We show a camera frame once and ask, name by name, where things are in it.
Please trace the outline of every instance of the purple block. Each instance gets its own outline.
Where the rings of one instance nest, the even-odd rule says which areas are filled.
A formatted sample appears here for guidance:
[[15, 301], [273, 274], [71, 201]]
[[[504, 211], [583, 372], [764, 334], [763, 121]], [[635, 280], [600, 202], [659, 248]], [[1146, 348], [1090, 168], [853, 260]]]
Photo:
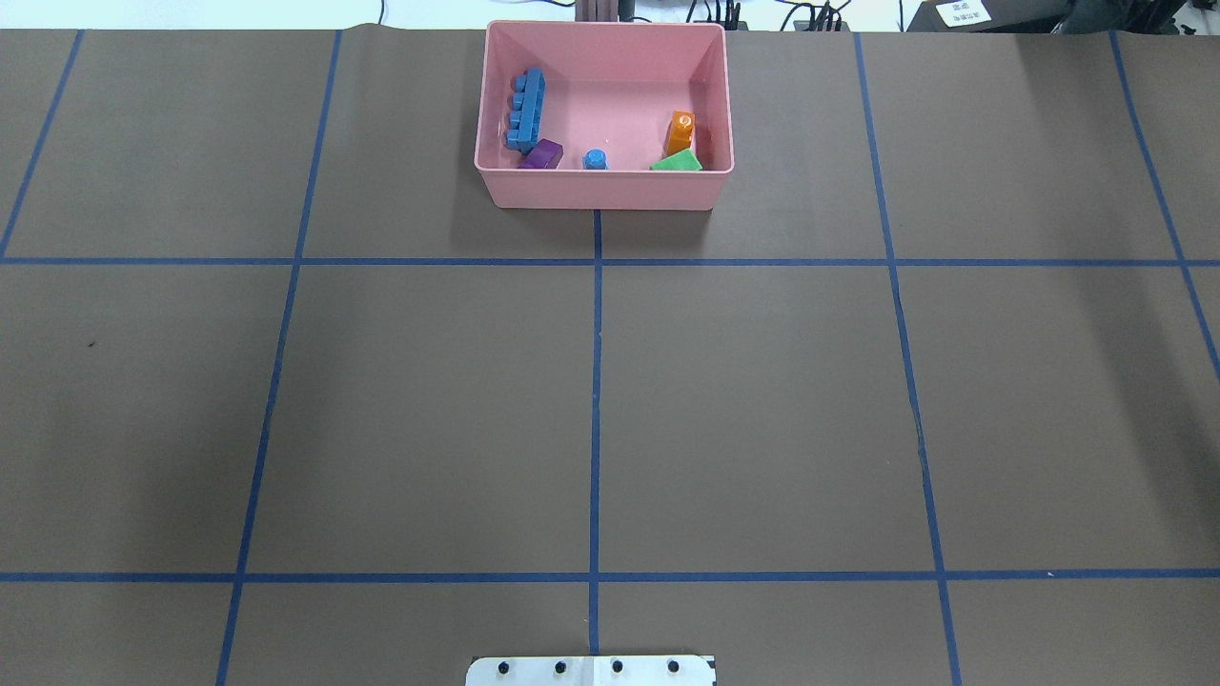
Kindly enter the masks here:
[[564, 157], [564, 146], [554, 140], [543, 138], [534, 145], [534, 149], [526, 155], [526, 159], [517, 165], [518, 170], [553, 170], [559, 166], [559, 160]]

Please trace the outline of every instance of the white plate with holes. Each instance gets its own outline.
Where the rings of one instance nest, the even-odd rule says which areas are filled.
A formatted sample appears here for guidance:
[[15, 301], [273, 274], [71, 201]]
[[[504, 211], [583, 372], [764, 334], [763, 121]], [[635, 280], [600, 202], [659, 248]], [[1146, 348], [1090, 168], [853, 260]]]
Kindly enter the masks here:
[[715, 686], [704, 655], [479, 658], [466, 686]]

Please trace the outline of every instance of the small blue block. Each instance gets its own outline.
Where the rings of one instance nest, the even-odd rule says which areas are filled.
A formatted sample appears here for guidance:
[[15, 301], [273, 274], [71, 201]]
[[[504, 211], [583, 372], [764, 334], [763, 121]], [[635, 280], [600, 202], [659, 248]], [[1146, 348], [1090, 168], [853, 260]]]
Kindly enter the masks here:
[[605, 150], [594, 148], [584, 154], [584, 168], [587, 170], [604, 170], [606, 167], [606, 154]]
[[542, 70], [532, 67], [512, 79], [512, 111], [509, 114], [509, 131], [504, 144], [510, 150], [528, 155], [538, 144], [542, 129], [542, 104], [547, 95], [547, 79]]

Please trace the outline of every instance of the gray table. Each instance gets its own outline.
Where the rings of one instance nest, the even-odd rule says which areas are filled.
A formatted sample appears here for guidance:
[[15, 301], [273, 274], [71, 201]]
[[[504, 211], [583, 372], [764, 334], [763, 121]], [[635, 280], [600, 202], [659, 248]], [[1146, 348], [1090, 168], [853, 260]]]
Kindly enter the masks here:
[[730, 35], [666, 214], [495, 209], [479, 32], [0, 33], [0, 681], [1220, 681], [1220, 43], [1114, 40]]

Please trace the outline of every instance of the toy block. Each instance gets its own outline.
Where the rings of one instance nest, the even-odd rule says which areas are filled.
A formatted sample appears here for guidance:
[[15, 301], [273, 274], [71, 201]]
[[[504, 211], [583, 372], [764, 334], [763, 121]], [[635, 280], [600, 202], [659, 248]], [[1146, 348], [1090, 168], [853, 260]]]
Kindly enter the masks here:
[[689, 148], [678, 150], [651, 166], [653, 171], [699, 171], [702, 168], [703, 165], [699, 164], [699, 159]]
[[559, 160], [564, 157], [564, 146], [554, 140], [543, 138], [526, 159], [517, 166], [518, 170], [553, 170], [559, 166]]
[[606, 154], [605, 150], [594, 148], [584, 154], [584, 168], [587, 170], [604, 170], [606, 167]]
[[694, 115], [675, 110], [673, 120], [670, 121], [670, 138], [665, 143], [665, 155], [673, 155], [683, 148], [691, 146], [694, 138]]
[[509, 131], [504, 137], [504, 144], [510, 150], [520, 150], [528, 155], [538, 144], [542, 103], [545, 95], [547, 79], [538, 67], [512, 79], [512, 111], [509, 112]]

